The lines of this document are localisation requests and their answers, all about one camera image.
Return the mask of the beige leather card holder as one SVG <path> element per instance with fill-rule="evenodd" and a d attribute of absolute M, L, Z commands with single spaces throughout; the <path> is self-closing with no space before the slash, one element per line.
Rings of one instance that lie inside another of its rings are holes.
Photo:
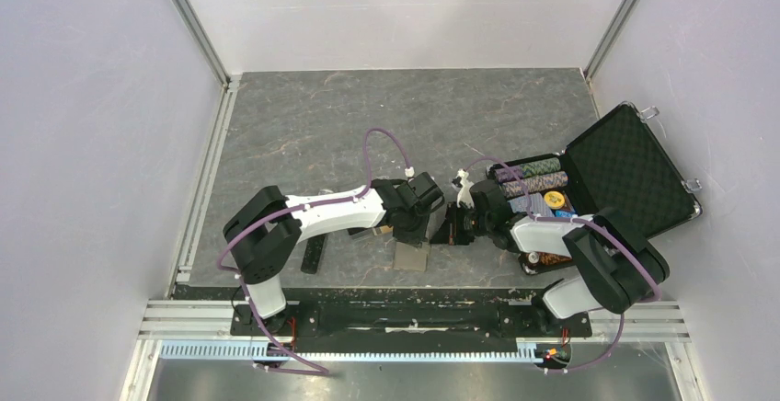
<path fill-rule="evenodd" d="M 397 241 L 393 269 L 425 272 L 427 270 L 429 255 L 430 245 L 428 243 L 409 245 Z"/>

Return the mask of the clear acrylic card tray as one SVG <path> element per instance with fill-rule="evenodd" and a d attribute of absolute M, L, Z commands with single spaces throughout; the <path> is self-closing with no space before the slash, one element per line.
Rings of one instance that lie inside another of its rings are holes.
<path fill-rule="evenodd" d="M 353 239 L 362 239 L 366 237 L 382 236 L 393 233 L 393 228 L 388 225 L 382 225 L 372 228 L 350 228 L 348 235 Z"/>

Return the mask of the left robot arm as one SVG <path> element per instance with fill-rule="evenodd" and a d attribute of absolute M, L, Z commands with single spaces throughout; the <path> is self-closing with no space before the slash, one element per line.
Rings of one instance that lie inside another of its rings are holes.
<path fill-rule="evenodd" d="M 280 274 L 300 243 L 342 230 L 388 226 L 401 242 L 420 245 L 430 216 L 444 203 L 442 190 L 426 172 L 317 196 L 284 195 L 275 185 L 259 190 L 223 229 L 226 253 L 254 306 L 254 322 L 271 335 L 287 327 Z"/>

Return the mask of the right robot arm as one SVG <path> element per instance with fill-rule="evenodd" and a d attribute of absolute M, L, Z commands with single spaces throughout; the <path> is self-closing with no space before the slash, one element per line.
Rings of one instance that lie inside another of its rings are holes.
<path fill-rule="evenodd" d="M 548 286 L 531 311 L 533 327 L 544 335 L 554 335 L 579 313 L 605 309 L 620 315 L 633 304 L 658 300 L 670 275 L 666 259 L 619 210 L 574 217 L 514 212 L 493 180 L 464 184 L 430 241 L 468 246 L 481 236 L 503 250 L 573 262 L 577 277 Z"/>

